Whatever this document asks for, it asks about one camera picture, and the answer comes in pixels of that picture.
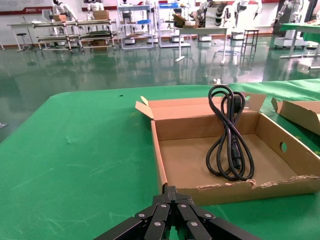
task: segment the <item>green floor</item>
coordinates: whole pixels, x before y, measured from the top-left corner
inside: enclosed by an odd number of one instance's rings
[[[240,51],[240,42],[228,41],[228,50]],[[0,142],[37,110],[50,96],[63,92],[120,89],[167,85],[207,85],[214,79],[222,83],[285,81],[319,78],[320,71],[308,72],[310,65],[320,66],[312,58],[279,59],[289,50],[274,49],[271,37],[261,37],[256,53],[246,57],[230,54],[224,66],[223,40],[214,39],[211,47],[183,48],[186,58],[175,63],[177,48],[106,51],[77,50],[17,53],[0,51]],[[295,53],[309,50],[296,50]]]

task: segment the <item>green tablecloth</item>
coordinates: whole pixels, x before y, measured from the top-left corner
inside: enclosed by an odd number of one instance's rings
[[[262,111],[320,153],[318,136],[278,116],[270,104],[271,97],[320,100],[319,79],[231,88],[269,94]],[[0,239],[91,240],[149,206],[158,194],[152,135],[135,101],[205,97],[209,89],[163,86],[51,97],[0,145]],[[320,194],[205,208],[266,240],[319,240]]]
[[[316,43],[320,43],[320,26],[319,25],[314,25],[314,26],[310,26],[310,25],[306,25],[306,24],[298,24],[298,23],[284,23],[282,24],[280,31],[287,31],[287,30],[296,30],[298,27],[304,27],[307,29],[315,29],[319,32],[319,34],[317,33],[310,33],[310,32],[303,32],[303,39],[305,41],[312,41],[312,42],[316,42]]]

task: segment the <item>coiled cable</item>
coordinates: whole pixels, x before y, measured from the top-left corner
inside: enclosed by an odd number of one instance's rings
[[[213,102],[213,97],[218,94],[224,95],[221,101],[221,110],[217,108]],[[208,94],[208,100],[210,108],[215,113],[215,115],[222,121],[224,126],[222,136],[212,145],[212,147],[209,149],[206,155],[205,163],[208,170],[217,177],[224,177],[229,181],[246,181],[248,179],[251,179],[255,172],[254,161],[248,146],[246,145],[244,139],[235,127],[246,105],[245,96],[238,91],[232,92],[232,90],[225,85],[216,85],[210,89]],[[227,143],[227,170],[223,170],[221,165],[221,153],[225,140]],[[244,176],[246,171],[246,163],[245,156],[240,143],[243,146],[243,149],[248,157],[250,164],[250,172],[247,176]],[[215,171],[210,163],[211,154],[213,153],[216,147],[218,147],[216,152],[216,165],[218,171]]]

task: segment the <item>cardboard box flap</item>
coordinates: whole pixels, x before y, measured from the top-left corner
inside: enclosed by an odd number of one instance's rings
[[[274,110],[284,118],[320,135],[320,101],[271,100]]]
[[[246,109],[243,112],[259,112],[266,95],[247,92],[243,94],[246,97]],[[141,99],[144,104],[137,101],[135,108],[153,120],[197,118],[214,114],[207,97],[148,101],[142,96]],[[213,98],[218,108],[221,101],[221,96]]]
[[[136,101],[135,102],[135,108],[137,110],[139,110],[141,113],[143,113],[144,115],[147,115],[149,118],[151,118],[152,120],[155,119],[154,118],[154,115],[152,113],[152,110],[149,106],[139,102],[139,101]]]

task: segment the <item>cardboard box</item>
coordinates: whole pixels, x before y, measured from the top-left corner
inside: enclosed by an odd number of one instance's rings
[[[109,10],[93,11],[95,20],[109,20]]]
[[[191,25],[191,26],[183,25],[183,28],[184,28],[184,29],[196,29],[196,28],[198,28],[198,27],[199,27],[198,25]]]
[[[56,22],[66,22],[67,16],[66,15],[53,15],[53,20]]]
[[[320,101],[277,101],[274,110],[284,118],[320,136]]]
[[[185,18],[183,18],[180,15],[172,14],[173,20],[180,26],[185,25],[185,22],[187,21]]]
[[[141,97],[144,103],[136,102],[136,109],[151,119],[160,191],[165,185],[176,186],[197,205],[212,205],[320,190],[320,157],[259,113],[265,95],[244,94],[250,95],[248,109],[236,127],[253,156],[255,172],[253,179],[236,182],[216,177],[207,169],[207,152],[224,130],[207,97],[157,101]],[[221,100],[213,98],[216,106]],[[216,151],[212,166],[216,166]],[[226,144],[222,152],[226,158]]]

